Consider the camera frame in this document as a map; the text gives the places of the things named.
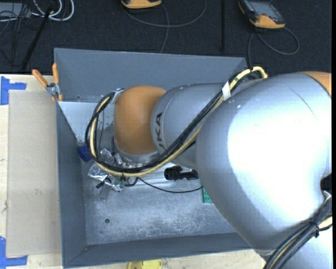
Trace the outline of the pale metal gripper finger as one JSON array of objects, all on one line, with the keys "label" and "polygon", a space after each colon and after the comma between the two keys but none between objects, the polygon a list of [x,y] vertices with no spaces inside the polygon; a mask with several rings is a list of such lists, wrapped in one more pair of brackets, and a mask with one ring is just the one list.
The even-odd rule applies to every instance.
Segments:
[{"label": "pale metal gripper finger", "polygon": [[100,181],[96,188],[99,190],[99,199],[106,201],[111,193],[120,193],[123,190],[123,186],[120,183],[115,183],[115,180],[104,179]]},{"label": "pale metal gripper finger", "polygon": [[99,182],[103,182],[107,177],[107,173],[103,171],[96,163],[91,165],[87,175],[88,177],[98,180]]}]

